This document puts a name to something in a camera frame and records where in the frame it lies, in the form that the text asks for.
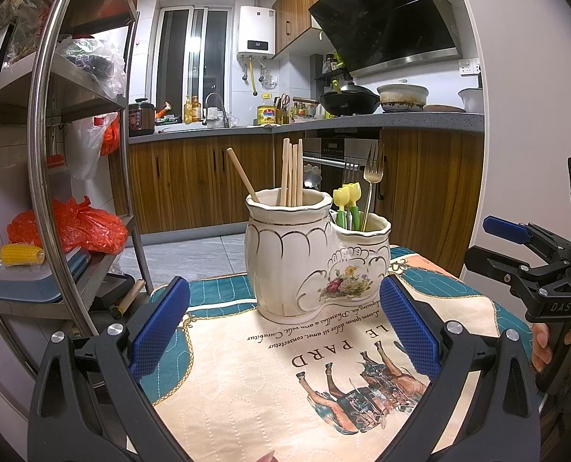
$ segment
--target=red plastic bag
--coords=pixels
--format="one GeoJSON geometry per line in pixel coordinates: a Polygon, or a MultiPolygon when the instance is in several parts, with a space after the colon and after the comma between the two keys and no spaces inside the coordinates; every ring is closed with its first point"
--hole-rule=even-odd
{"type": "Polygon", "coordinates": [[[119,143],[118,131],[119,128],[118,128],[118,114],[117,114],[117,117],[114,119],[112,123],[110,123],[110,125],[108,125],[108,128],[106,128],[106,131],[104,132],[104,139],[101,143],[101,150],[99,152],[101,156],[106,156],[108,154],[111,154],[111,152],[114,152],[118,149],[118,143],[119,143]]]}
{"type": "MultiPolygon", "coordinates": [[[[52,201],[54,223],[65,253],[80,246],[93,252],[118,254],[127,241],[123,221],[105,210],[93,208],[87,196],[80,204],[74,198],[67,203],[52,201]]],[[[41,247],[35,213],[27,210],[18,214],[7,226],[10,243],[30,243],[41,247]]]]}

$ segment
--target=electric pressure cooker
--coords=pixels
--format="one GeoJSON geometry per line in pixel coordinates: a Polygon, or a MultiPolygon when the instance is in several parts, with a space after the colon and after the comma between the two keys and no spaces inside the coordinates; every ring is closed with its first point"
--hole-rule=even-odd
{"type": "Polygon", "coordinates": [[[129,105],[129,136],[152,135],[155,133],[155,113],[157,109],[146,97],[136,99],[129,105]]]}

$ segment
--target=metal screw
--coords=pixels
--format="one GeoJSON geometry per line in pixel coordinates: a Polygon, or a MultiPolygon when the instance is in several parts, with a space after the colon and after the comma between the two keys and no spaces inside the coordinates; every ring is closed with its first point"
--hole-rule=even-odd
{"type": "Polygon", "coordinates": [[[108,327],[108,335],[121,335],[123,333],[123,325],[121,323],[112,323],[108,327]]]}
{"type": "Polygon", "coordinates": [[[513,342],[517,342],[519,340],[519,332],[509,328],[506,330],[506,337],[508,337],[513,342]]]}
{"type": "Polygon", "coordinates": [[[58,332],[54,332],[52,334],[52,337],[50,337],[50,340],[52,342],[54,342],[54,344],[58,344],[60,341],[62,341],[65,338],[65,334],[59,330],[58,332]]]}
{"type": "Polygon", "coordinates": [[[458,321],[449,321],[446,324],[446,329],[450,332],[450,333],[454,333],[459,335],[461,332],[463,332],[463,326],[462,324],[460,324],[458,321]]]}

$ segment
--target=green handle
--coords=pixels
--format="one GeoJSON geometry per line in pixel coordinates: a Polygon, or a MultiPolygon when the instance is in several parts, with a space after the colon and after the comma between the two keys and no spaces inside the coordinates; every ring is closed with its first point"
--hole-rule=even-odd
{"type": "Polygon", "coordinates": [[[352,214],[352,231],[360,231],[361,230],[361,214],[358,211],[358,207],[356,205],[350,205],[349,211],[352,214]]]}
{"type": "Polygon", "coordinates": [[[337,211],[337,225],[339,227],[342,227],[343,229],[345,229],[345,210],[339,210],[337,211]]]}

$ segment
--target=yellow tulip-shaped fork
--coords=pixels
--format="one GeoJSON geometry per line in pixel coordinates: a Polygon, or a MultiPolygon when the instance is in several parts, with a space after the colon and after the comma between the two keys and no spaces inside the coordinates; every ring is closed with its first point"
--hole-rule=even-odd
{"type": "Polygon", "coordinates": [[[344,186],[333,191],[333,201],[339,207],[337,212],[337,225],[346,229],[346,214],[343,207],[349,203],[349,186],[344,186]]]}
{"type": "Polygon", "coordinates": [[[348,184],[349,188],[349,211],[352,214],[352,231],[361,230],[361,216],[356,202],[361,199],[361,185],[358,182],[348,184]]]}

